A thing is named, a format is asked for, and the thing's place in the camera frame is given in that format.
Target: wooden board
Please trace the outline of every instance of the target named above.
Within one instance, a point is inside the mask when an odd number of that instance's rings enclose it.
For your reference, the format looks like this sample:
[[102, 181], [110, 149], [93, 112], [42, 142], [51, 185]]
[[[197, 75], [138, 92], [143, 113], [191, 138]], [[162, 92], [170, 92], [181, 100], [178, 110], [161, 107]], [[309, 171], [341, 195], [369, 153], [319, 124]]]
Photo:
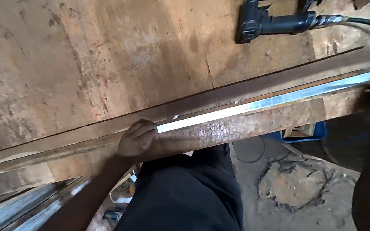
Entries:
[[154, 108], [1, 150], [0, 163], [48, 150], [53, 150], [51, 153], [56, 154], [54, 150], [56, 148], [123, 131], [140, 118], [146, 118], [154, 122], [169, 121], [175, 115], [185, 116], [210, 108], [218, 108], [226, 104], [231, 104], [241, 98], [246, 100], [258, 97], [270, 92], [281, 91], [326, 79], [337, 74], [355, 71], [369, 65], [370, 47], [351, 51], [268, 76], [214, 89]]
[[239, 5], [0, 0], [0, 147], [315, 59], [307, 33], [235, 44]]
[[[342, 100], [344, 100], [343, 96], [341, 96], [342, 94], [352, 95], [353, 97], [350, 97], [351, 99], [357, 99], [361, 91], [361, 88], [357, 88], [346, 92], [339, 92], [339, 96], [336, 97], [339, 101], [336, 101], [336, 103], [342, 103]], [[326, 111], [325, 103], [335, 104], [335, 102], [331, 101], [332, 98], [325, 98], [327, 96], [165, 132], [159, 135], [151, 151], [153, 155], [160, 158], [246, 139], [288, 127], [322, 121], [326, 119], [327, 115], [335, 114], [336, 116], [344, 116], [353, 112], [353, 109], [350, 108], [340, 112], [335, 111], [334, 113]], [[118, 143], [113, 143], [97, 147], [88, 152], [70, 153], [68, 156], [60, 159], [47, 160], [45, 163], [48, 164], [51, 174], [56, 181], [77, 175], [94, 174], [95, 171], [99, 170], [98, 165], [93, 164], [99, 162], [98, 154], [104, 152], [112, 153], [117, 146]]]
[[[193, 127], [164, 132], [155, 141], [152, 152], [157, 157], [164, 157], [345, 116], [354, 112], [354, 105], [362, 90], [362, 87], [346, 89], [303, 102], [292, 102], [256, 113], [235, 115]], [[342, 105], [347, 106], [343, 110], [337, 110]], [[117, 137], [110, 135], [106, 138], [108, 140], [103, 143], [108, 145], [70, 150], [59, 158], [42, 159], [39, 164], [0, 174], [0, 194], [62, 181], [75, 176], [95, 174], [100, 170], [104, 161], [118, 148], [118, 142], [110, 142], [116, 140]]]

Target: wooden plank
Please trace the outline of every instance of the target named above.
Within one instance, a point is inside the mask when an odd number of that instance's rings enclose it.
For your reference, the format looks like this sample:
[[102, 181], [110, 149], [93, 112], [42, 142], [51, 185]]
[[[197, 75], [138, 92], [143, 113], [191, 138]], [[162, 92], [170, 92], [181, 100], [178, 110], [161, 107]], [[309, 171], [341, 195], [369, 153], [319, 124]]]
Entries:
[[[151, 152], [156, 157], [164, 157], [326, 120], [327, 116], [345, 116], [353, 111], [335, 110], [333, 113], [331, 111], [333, 107], [325, 107], [325, 104], [341, 104], [349, 96], [351, 96], [351, 99], [357, 99], [362, 89], [363, 86], [345, 89], [312, 97], [301, 102], [291, 102], [275, 108], [265, 108], [264, 111], [260, 112], [236, 115], [193, 127], [164, 132], [158, 136], [151, 147]], [[21, 187], [26, 188], [27, 186], [34, 187], [44, 183], [62, 181], [75, 176], [95, 174], [100, 170], [104, 161], [113, 155], [118, 148], [118, 142], [112, 143], [112, 141], [116, 140], [113, 137], [114, 135], [99, 139], [100, 142], [108, 145], [87, 150], [76, 150], [69, 152], [65, 156], [58, 156], [53, 159], [44, 160], [44, 158], [41, 158], [39, 164], [25, 166], [25, 169], [35, 167], [26, 173], [21, 173], [21, 179], [16, 179], [12, 182], [26, 179], [26, 184], [21, 185]], [[40, 166], [47, 166], [48, 171]], [[0, 176], [16, 176], [18, 174], [17, 171], [20, 170], [23, 169], [2, 173]], [[48, 179], [41, 181], [35, 178], [35, 176], [47, 175], [50, 176], [49, 181]], [[3, 190], [10, 192], [12, 187], [15, 187], [14, 185], [10, 186], [8, 182], [5, 184], [5, 187], [0, 187], [0, 193]]]
[[[301, 89], [306, 89], [306, 88], [309, 88], [309, 87], [312, 87], [312, 86], [317, 86], [317, 85], [320, 85], [320, 84], [323, 84], [323, 83], [332, 82], [332, 81], [348, 78], [350, 76], [355, 76], [355, 75], [363, 74], [363, 73], [367, 73], [367, 72], [370, 72], [370, 68], [366, 68], [366, 69], [359, 70], [359, 71], [353, 71], [353, 72], [350, 72], [350, 73], [347, 73], [347, 74], [322, 79], [322, 80], [319, 80], [319, 81], [311, 82], [311, 83], [296, 86], [296, 87], [291, 87], [291, 88], [288, 88], [288, 89], [285, 89], [285, 90], [269, 93], [269, 94], [262, 95], [262, 96], [259, 96], [259, 97], [250, 98], [250, 99], [244, 100], [243, 103], [250, 103], [250, 102], [253, 102], [253, 101], [257, 101], [257, 100], [261, 100], [261, 99], [265, 99], [265, 98], [269, 98], [269, 97], [273, 97], [273, 96], [277, 96], [277, 95], [282, 95], [282, 94], [285, 94], [285, 93], [288, 93], [288, 92], [293, 92], [293, 91], [297, 91], [297, 90], [301, 90]], [[347, 99], [346, 99], [346, 101], [348, 101], [348, 102], [352, 102], [352, 100], [355, 100], [355, 99], [352, 99], [351, 97], [347, 97]], [[208, 112], [211, 112], [211, 111], [216, 111], [216, 110], [229, 108], [229, 107], [233, 107], [233, 106], [234, 106], [234, 104], [227, 104], [227, 105], [223, 105], [223, 106], [220, 106], [220, 107], [207, 109], [207, 110], [204, 110], [204, 111], [191, 113], [191, 114], [185, 115], [184, 117], [182, 117], [182, 119], [190, 118], [190, 117], [197, 116], [197, 115], [200, 115], [200, 114], [205, 114], [205, 113], [208, 113]], [[336, 109], [335, 107], [331, 108], [331, 111], [334, 111], [334, 110], [338, 110], [338, 109]], [[162, 121], [159, 124], [169, 123], [171, 121], [173, 121], [173, 120], [170, 119], [170, 120], [167, 120], [167, 121]], [[98, 138], [98, 139], [95, 139], [95, 140], [85, 141], [85, 142], [81, 142], [81, 143], [78, 143], [78, 144], [69, 145], [69, 146], [66, 146], [66, 147], [63, 147], [63, 148], [58, 148], [58, 149], [55, 149], [55, 150], [50, 150], [50, 151], [47, 151], [47, 152], [41, 152], [41, 153], [38, 153], [38, 154], [26, 156], [26, 157], [19, 158], [19, 159], [16, 159], [16, 160], [2, 162], [2, 163], [0, 163], [0, 173], [15, 170], [15, 169], [18, 169], [20, 167], [24, 167], [24, 166], [30, 165], [30, 164], [41, 163], [41, 162], [44, 162], [44, 161], [47, 161], [47, 160], [52, 160], [52, 159], [59, 159], [59, 158], [65, 157], [67, 155], [72, 155], [75, 152], [82, 152], [82, 151], [87, 150], [87, 149], [93, 149], [93, 148], [96, 148], [96, 147], [109, 145], [109, 144], [112, 144], [112, 143], [117, 144], [119, 142], [119, 140], [121, 139], [123, 133], [124, 132], [119, 132], [119, 133], [104, 136], [104, 137], [101, 137], [101, 138]]]
[[139, 118], [146, 118], [154, 122], [168, 120], [174, 115], [184, 116], [196, 111], [222, 106], [240, 98], [248, 99], [369, 66], [370, 47], [354, 50], [317, 62], [214, 89], [210, 92], [1, 150], [0, 163], [117, 133], [126, 130]]

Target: metal ruler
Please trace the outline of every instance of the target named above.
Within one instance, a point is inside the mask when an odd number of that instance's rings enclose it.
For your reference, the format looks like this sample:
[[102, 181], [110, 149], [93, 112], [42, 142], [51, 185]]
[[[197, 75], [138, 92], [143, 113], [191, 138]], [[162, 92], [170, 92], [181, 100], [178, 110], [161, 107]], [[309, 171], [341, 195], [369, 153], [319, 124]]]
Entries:
[[188, 127], [192, 125], [202, 124], [213, 120], [218, 120], [226, 118], [229, 116], [234, 116], [254, 110], [258, 110], [265, 107], [275, 106], [278, 104], [288, 103], [296, 101], [299, 99], [304, 99], [316, 95], [321, 95], [328, 92], [333, 92], [337, 90], [342, 90], [348, 87], [357, 86], [359, 84], [370, 82], [370, 72], [352, 76], [349, 78], [332, 81], [330, 83], [324, 83], [321, 85], [297, 90], [294, 92], [289, 92], [286, 94], [269, 97], [266, 99], [261, 99], [247, 104], [242, 104], [230, 108], [225, 108], [222, 110], [209, 112], [203, 115], [197, 115], [191, 118], [180, 120], [180, 117], [177, 117], [177, 121], [171, 123], [162, 124], [157, 126], [158, 132], [167, 132], [183, 127]]

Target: hand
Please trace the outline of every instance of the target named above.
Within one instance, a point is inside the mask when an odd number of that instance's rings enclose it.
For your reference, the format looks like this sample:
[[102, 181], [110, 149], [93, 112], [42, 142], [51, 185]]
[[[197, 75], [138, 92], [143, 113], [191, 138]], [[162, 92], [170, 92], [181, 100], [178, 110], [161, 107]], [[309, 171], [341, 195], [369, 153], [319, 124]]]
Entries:
[[140, 157], [149, 150], [157, 135], [158, 129], [154, 123], [140, 120], [122, 136], [117, 155], [129, 157], [138, 162]]

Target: black pants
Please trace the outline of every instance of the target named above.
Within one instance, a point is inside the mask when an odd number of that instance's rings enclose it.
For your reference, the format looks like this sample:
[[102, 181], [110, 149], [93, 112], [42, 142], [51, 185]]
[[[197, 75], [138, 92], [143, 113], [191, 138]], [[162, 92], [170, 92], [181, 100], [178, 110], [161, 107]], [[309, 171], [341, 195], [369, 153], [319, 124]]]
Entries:
[[142, 165], [139, 178], [149, 176], [158, 170], [172, 166], [191, 169], [202, 174], [206, 172], [206, 167], [209, 166], [225, 174], [229, 174], [233, 177], [235, 176], [232, 168], [229, 144], [220, 144], [195, 150], [192, 156], [179, 154], [145, 162]]

